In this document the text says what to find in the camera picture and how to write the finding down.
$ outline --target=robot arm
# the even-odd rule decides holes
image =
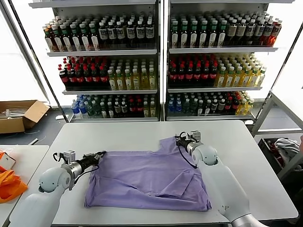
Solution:
[[[245,191],[231,170],[222,163],[216,149],[200,142],[199,131],[176,139],[177,145],[186,149],[201,171],[212,204],[233,227],[265,227],[251,215]]]

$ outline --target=white table surface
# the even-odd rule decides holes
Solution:
[[[7,150],[7,153],[16,160],[12,169],[15,170],[15,175],[20,176],[26,184],[30,181],[48,148],[49,146],[44,145],[0,145],[1,150]],[[19,198],[20,196],[0,204],[0,227],[8,219]]]
[[[241,121],[200,122],[110,122],[70,123],[63,126],[20,202],[38,192],[40,175],[60,166],[54,152],[76,151],[76,158],[102,150],[157,150],[159,140],[182,131],[200,130],[202,141],[218,150],[223,163],[234,173],[250,200],[250,210],[259,220],[290,219],[298,212],[280,181]],[[140,210],[114,207],[84,207],[89,174],[84,175],[60,201],[54,225],[165,225],[225,223],[228,220],[215,209],[207,212]]]

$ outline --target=open cardboard box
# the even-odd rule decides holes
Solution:
[[[7,106],[28,107],[23,117],[13,119],[0,119],[0,134],[23,132],[25,129],[32,128],[43,115],[48,111],[49,106],[37,100],[28,101],[7,101],[0,102],[0,112],[7,109]]]

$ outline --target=orange bag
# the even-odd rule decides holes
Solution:
[[[0,203],[8,202],[27,190],[27,185],[14,173],[13,170],[0,172]]]

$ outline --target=shelf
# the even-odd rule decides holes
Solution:
[[[218,92],[218,91],[257,91],[262,87],[204,87],[204,88],[169,88],[169,93],[183,93],[183,92]]]
[[[129,117],[129,118],[88,118],[88,119],[71,119],[70,122],[157,122],[157,117]]]
[[[173,48],[170,53],[241,53],[241,52],[275,52],[275,47],[214,47],[214,48]]]
[[[171,0],[173,4],[184,3],[292,3],[295,0]]]
[[[222,115],[222,116],[174,116],[167,121],[210,121],[210,120],[255,120],[253,115]]]
[[[66,91],[64,95],[119,95],[119,94],[156,94],[158,90],[124,90],[124,91]]]
[[[82,6],[116,6],[116,5],[149,5],[155,0],[54,0],[45,2],[32,2],[29,6],[37,8],[61,8]]]
[[[147,50],[112,50],[112,51],[73,51],[73,52],[48,52],[50,57],[66,56],[116,56],[116,55],[151,55],[156,54],[156,49]]]

